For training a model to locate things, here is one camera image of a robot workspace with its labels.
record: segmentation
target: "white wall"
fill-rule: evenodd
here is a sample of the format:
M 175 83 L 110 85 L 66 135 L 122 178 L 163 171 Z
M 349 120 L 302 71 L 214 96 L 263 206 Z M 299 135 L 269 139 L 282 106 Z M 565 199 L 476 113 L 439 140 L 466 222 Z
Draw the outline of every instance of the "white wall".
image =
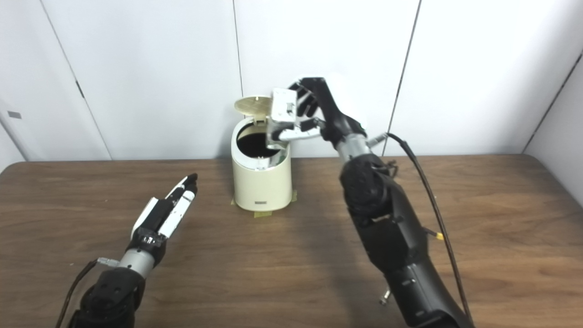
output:
M 0 173 L 10 164 L 22 162 L 22 155 L 6 133 L 6 130 L 0 125 Z
M 268 95 L 301 77 L 340 74 L 368 133 L 386 132 L 417 4 L 236 0 L 243 94 Z M 337 156 L 322 139 L 297 141 L 292 154 Z
M 583 48 L 581 17 L 580 0 L 423 1 L 391 132 L 420 155 L 522 152 Z
M 418 1 L 44 3 L 0 2 L 0 117 L 32 160 L 225 156 L 233 102 L 306 75 L 344 75 L 384 132 Z M 521 152 L 583 48 L 581 16 L 579 0 L 424 1 L 391 132 L 419 155 Z
M 539 159 L 583 205 L 583 64 L 579 63 L 526 153 Z
M 113 159 L 229 154 L 243 118 L 231 1 L 45 5 Z
M 110 159 L 39 1 L 0 1 L 0 119 L 30 160 Z

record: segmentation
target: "open lid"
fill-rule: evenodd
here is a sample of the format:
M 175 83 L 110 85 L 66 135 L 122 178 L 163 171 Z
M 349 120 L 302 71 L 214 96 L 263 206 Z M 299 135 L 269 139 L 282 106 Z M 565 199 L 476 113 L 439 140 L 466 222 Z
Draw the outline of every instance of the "open lid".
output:
M 245 97 L 235 102 L 235 109 L 246 116 L 253 116 L 255 125 L 265 124 L 266 116 L 271 108 L 271 98 L 265 96 Z

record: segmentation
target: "wooden table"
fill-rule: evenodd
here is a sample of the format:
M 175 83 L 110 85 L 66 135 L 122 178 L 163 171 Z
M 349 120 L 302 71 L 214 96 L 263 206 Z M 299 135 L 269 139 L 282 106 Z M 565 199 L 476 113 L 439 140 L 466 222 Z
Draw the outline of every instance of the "wooden table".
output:
M 581 327 L 583 211 L 525 155 L 420 159 L 477 327 Z M 437 224 L 409 161 L 398 182 Z M 137 327 L 404 327 L 345 211 L 338 159 L 294 159 L 298 201 L 271 217 L 230 205 L 228 160 L 19 163 L 0 176 L 0 326 L 53 326 L 90 260 L 119 259 L 152 197 L 199 173 L 199 194 L 150 275 Z M 452 294 L 442 242 L 431 256 Z M 101 267 L 78 286 L 68 312 Z

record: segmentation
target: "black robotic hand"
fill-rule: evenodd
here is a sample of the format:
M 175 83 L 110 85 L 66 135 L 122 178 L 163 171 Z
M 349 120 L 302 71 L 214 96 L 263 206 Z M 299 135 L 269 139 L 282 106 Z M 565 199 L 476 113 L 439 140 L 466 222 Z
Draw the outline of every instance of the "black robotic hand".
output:
M 342 113 L 324 78 L 303 78 L 294 83 L 290 90 L 297 92 L 297 115 L 299 117 L 313 117 L 318 108 L 324 115 L 325 127 L 320 130 L 322 137 L 330 141 L 334 148 L 339 142 L 350 134 L 361 134 L 366 137 L 366 132 L 360 123 Z M 303 131 L 315 127 L 317 121 L 312 118 L 301 123 Z

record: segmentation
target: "robotic hand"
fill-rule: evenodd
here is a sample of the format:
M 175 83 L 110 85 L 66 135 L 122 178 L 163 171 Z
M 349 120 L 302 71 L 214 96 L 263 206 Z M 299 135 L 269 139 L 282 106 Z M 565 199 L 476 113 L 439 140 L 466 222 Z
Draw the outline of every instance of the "robotic hand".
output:
M 294 123 L 296 116 L 311 117 L 317 108 L 325 121 Z M 369 259 L 388 283 L 387 296 L 395 297 L 407 325 L 473 328 L 435 270 L 427 235 L 403 188 L 371 152 L 388 135 L 367 141 L 362 126 L 339 110 L 324 78 L 304 78 L 289 89 L 274 89 L 268 147 L 279 147 L 301 132 L 302 137 L 314 135 L 313 130 L 332 143 L 344 163 L 340 182 L 348 212 Z
M 146 278 L 162 261 L 166 241 L 198 192 L 196 179 L 196 174 L 189 175 L 165 199 L 150 199 L 134 225 L 121 261 L 98 259 L 99 263 L 114 268 L 104 271 L 97 283 L 85 292 L 69 328 L 134 326 L 134 312 L 142 300 Z

